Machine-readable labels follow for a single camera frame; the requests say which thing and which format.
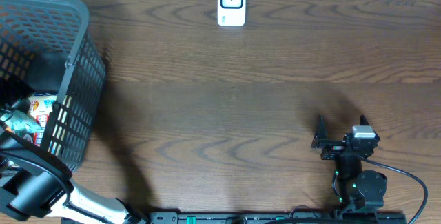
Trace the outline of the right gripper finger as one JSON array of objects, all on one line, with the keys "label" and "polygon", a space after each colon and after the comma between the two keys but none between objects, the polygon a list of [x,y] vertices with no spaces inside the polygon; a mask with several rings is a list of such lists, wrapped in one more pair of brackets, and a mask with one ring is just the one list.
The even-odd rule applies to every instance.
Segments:
[{"label": "right gripper finger", "polygon": [[360,116],[359,137],[360,138],[375,138],[377,136],[375,130],[370,126],[365,115]]},{"label": "right gripper finger", "polygon": [[316,131],[312,141],[313,147],[323,147],[327,142],[327,131],[325,128],[325,122],[321,115],[318,116]]}]

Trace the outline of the light green candy packet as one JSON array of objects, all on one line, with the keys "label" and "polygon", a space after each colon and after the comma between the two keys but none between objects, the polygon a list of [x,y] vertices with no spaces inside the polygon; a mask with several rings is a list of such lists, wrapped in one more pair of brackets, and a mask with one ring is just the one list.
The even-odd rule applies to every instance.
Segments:
[{"label": "light green candy packet", "polygon": [[20,110],[2,110],[1,126],[11,132],[35,133],[44,131],[44,128],[34,117]]}]

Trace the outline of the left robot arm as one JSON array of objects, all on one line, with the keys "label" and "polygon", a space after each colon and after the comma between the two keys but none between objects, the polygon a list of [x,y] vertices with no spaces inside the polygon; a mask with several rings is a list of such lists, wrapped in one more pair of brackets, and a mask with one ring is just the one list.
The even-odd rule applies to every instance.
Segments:
[{"label": "left robot arm", "polygon": [[1,213],[17,220],[59,217],[76,223],[149,223],[150,218],[117,198],[76,184],[55,155],[1,130],[1,160],[19,166],[1,183]]}]

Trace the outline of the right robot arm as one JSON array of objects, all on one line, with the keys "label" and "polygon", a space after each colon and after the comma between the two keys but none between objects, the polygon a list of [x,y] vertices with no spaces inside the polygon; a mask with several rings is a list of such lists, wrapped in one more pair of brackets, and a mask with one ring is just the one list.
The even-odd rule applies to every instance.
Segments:
[{"label": "right robot arm", "polygon": [[365,116],[340,140],[327,136],[325,121],[318,118],[312,148],[320,149],[322,160],[334,161],[333,191],[341,200],[345,212],[375,212],[384,206],[387,178],[374,170],[364,170],[362,160],[368,159],[378,146],[380,137]]}]

